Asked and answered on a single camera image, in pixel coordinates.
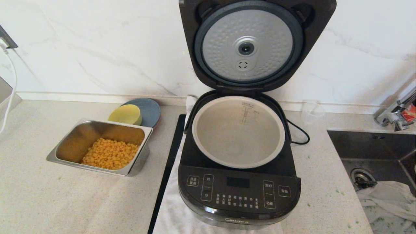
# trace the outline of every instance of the kitchen sink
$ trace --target kitchen sink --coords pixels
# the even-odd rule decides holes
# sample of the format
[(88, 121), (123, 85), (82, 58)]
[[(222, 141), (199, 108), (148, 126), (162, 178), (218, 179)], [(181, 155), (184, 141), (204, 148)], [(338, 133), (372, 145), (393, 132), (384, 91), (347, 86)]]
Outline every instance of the kitchen sink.
[(377, 181), (407, 184), (416, 196), (416, 135), (328, 131), (355, 190)]

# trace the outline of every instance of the faucet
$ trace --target faucet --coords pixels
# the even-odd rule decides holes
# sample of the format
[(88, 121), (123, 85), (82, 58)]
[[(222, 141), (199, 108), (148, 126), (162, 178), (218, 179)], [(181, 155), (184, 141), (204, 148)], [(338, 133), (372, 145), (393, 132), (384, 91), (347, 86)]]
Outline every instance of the faucet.
[(377, 115), (374, 120), (381, 126), (392, 124), (394, 131), (401, 131), (409, 128), (409, 125), (414, 124), (414, 121), (407, 122), (401, 113), (416, 100), (416, 87), (414, 87), (402, 99), (391, 104), (380, 115)]

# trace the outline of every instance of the speckled countertop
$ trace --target speckled countertop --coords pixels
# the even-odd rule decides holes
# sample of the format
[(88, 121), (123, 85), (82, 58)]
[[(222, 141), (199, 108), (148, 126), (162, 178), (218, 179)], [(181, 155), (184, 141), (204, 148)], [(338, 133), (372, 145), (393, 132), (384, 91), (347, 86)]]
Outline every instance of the speckled countertop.
[[(118, 104), (23, 101), (0, 136), (0, 233), (147, 233), (179, 114), (162, 106), (135, 177), (117, 177), (47, 162), (46, 156), (83, 117), (105, 120)], [(326, 130), (391, 132), (370, 115), (326, 114), (304, 126), (299, 112), (288, 119), (311, 136), (292, 145), (300, 201), (281, 222), (285, 233), (372, 233), (354, 188)], [(416, 134), (416, 129), (402, 133)], [(294, 140), (302, 134), (292, 130)]]

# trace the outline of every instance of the blue plate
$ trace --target blue plate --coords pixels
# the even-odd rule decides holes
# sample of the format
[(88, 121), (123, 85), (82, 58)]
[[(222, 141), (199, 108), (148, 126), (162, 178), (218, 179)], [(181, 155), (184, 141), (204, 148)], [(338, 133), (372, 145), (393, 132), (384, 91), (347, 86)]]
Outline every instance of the blue plate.
[(137, 98), (129, 102), (124, 103), (124, 105), (133, 104), (140, 108), (140, 113), (143, 121), (141, 126), (144, 127), (155, 127), (160, 119), (160, 106), (159, 104), (150, 98)]

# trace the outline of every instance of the brand logo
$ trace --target brand logo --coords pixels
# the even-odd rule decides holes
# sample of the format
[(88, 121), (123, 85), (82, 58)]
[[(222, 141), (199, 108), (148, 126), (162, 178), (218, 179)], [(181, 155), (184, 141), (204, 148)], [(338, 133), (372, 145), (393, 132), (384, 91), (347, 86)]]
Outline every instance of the brand logo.
[(237, 219), (231, 219), (231, 218), (225, 218), (225, 220), (228, 222), (235, 222), (239, 224), (248, 224), (248, 221), (243, 221), (243, 220), (237, 220)]

